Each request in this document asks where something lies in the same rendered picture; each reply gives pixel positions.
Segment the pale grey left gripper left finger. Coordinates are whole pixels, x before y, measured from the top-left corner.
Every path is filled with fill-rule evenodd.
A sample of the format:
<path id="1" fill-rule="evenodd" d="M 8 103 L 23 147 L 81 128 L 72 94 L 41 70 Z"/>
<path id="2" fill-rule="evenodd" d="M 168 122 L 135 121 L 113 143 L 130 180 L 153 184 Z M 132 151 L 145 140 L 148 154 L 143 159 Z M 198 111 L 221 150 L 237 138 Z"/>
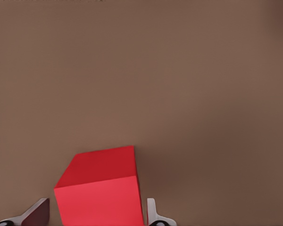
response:
<path id="1" fill-rule="evenodd" d="M 48 226 L 50 199 L 41 198 L 22 215 L 0 221 L 0 226 Z"/>

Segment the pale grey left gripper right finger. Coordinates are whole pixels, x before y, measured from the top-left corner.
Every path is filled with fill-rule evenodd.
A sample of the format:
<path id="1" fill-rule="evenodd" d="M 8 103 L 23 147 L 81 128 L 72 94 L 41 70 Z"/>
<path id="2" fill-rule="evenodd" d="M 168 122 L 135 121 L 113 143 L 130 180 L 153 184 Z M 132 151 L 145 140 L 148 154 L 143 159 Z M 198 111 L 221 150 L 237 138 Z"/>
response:
<path id="1" fill-rule="evenodd" d="M 147 226 L 176 226 L 176 221 L 157 213 L 154 198 L 147 199 Z"/>

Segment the red wooden cube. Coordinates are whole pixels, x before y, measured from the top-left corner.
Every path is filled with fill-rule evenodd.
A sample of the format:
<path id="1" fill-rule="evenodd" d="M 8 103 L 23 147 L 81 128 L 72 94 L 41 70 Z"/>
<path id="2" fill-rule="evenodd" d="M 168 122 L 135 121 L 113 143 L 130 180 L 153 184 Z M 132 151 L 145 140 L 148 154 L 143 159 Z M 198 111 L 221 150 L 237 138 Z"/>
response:
<path id="1" fill-rule="evenodd" d="M 63 226 L 143 226 L 134 146 L 79 153 L 54 193 Z"/>

